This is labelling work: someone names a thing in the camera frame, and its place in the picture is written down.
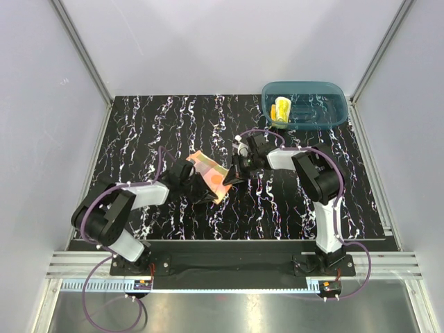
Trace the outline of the orange blue dotted towel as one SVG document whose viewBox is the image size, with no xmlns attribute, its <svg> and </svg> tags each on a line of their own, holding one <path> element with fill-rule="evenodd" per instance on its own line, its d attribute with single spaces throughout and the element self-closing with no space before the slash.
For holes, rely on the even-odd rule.
<svg viewBox="0 0 444 333">
<path fill-rule="evenodd" d="M 223 184 L 228 170 L 206 156 L 202 151 L 192 153 L 187 157 L 187 161 L 194 164 L 196 171 L 202 175 L 207 186 L 216 195 L 213 202 L 219 204 L 232 187 L 232 185 Z"/>
</svg>

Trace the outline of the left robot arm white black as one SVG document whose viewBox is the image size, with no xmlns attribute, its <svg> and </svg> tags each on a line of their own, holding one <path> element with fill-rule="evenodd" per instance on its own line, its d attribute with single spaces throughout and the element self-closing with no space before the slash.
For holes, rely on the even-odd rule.
<svg viewBox="0 0 444 333">
<path fill-rule="evenodd" d="M 194 204 L 217 199 L 194 163 L 178 160 L 148 182 L 100 181 L 76 208 L 71 224 L 84 240 L 122 258 L 132 273 L 141 275 L 149 269 L 151 249 L 126 230 L 130 213 L 146 206 L 164 205 L 178 196 Z"/>
</svg>

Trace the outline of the yellow crocodile towel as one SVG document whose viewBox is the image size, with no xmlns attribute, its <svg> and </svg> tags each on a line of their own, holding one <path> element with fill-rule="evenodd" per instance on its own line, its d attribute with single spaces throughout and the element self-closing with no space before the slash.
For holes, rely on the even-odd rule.
<svg viewBox="0 0 444 333">
<path fill-rule="evenodd" d="M 279 96 L 271 106 L 271 120 L 276 128 L 285 129 L 289 125 L 289 115 L 291 111 L 291 100 Z"/>
</svg>

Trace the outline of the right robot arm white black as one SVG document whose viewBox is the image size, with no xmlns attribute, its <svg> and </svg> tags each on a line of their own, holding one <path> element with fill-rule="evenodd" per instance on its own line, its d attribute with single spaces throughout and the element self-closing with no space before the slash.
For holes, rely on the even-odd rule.
<svg viewBox="0 0 444 333">
<path fill-rule="evenodd" d="M 345 241 L 341 230 L 343 172 L 324 144 L 286 148 L 265 139 L 265 130 L 249 130 L 234 139 L 232 162 L 224 185 L 250 179 L 263 170 L 295 171 L 300 185 L 313 203 L 316 217 L 316 248 L 304 263 L 293 259 L 297 272 L 330 275 L 345 258 Z"/>
</svg>

